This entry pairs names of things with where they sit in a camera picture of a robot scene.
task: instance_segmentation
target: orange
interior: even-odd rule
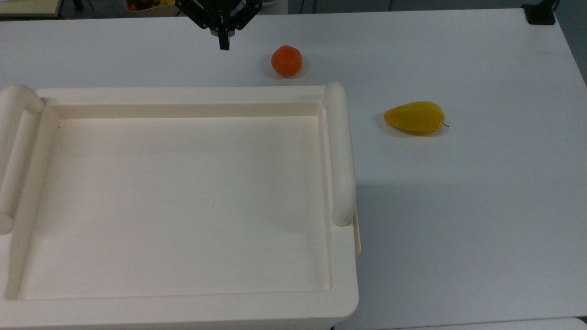
[[[291,46],[281,46],[271,56],[271,66],[278,74],[291,78],[302,69],[302,54]]]

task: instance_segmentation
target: black device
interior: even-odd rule
[[[558,2],[559,0],[543,0],[538,5],[522,5],[526,20],[531,25],[554,25],[556,22],[554,10],[556,10]]]
[[[230,49],[229,37],[242,30],[262,6],[263,0],[176,0],[179,10],[218,37],[223,50]]]

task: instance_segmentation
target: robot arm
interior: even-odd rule
[[[229,50],[229,37],[242,30],[261,10],[263,0],[176,0],[176,7],[203,29],[218,37],[220,49]]]

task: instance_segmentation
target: yellow fruit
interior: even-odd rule
[[[408,134],[430,135],[444,122],[442,109],[432,102],[414,102],[395,107],[383,116],[385,121]]]

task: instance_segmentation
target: white table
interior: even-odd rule
[[[283,44],[304,56],[297,79],[270,67]],[[363,255],[337,330],[587,315],[587,89],[558,25],[520,9],[260,16],[225,52],[187,18],[1,22],[0,45],[1,88],[341,81]],[[450,128],[382,123],[418,100]]]
[[[561,318],[540,319],[533,321],[431,326],[426,328],[410,328],[410,330],[587,330],[587,325],[576,318]]]

